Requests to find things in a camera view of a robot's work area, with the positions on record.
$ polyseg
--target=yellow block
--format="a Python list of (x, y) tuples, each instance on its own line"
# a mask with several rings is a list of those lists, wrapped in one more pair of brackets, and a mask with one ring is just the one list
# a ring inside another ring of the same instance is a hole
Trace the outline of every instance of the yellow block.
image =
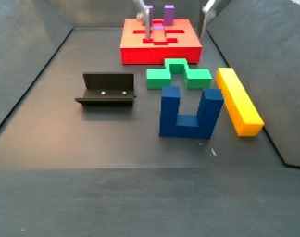
[(222, 89), (225, 107), (238, 136), (257, 136), (263, 121), (233, 68), (218, 68), (215, 82)]

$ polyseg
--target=blue block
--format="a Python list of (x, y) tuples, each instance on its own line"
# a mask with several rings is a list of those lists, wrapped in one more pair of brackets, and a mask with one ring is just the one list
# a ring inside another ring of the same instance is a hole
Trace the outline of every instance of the blue block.
[(202, 92), (197, 115), (177, 115), (179, 107), (179, 88), (165, 86), (161, 98), (159, 136), (210, 139), (223, 106), (219, 89)]

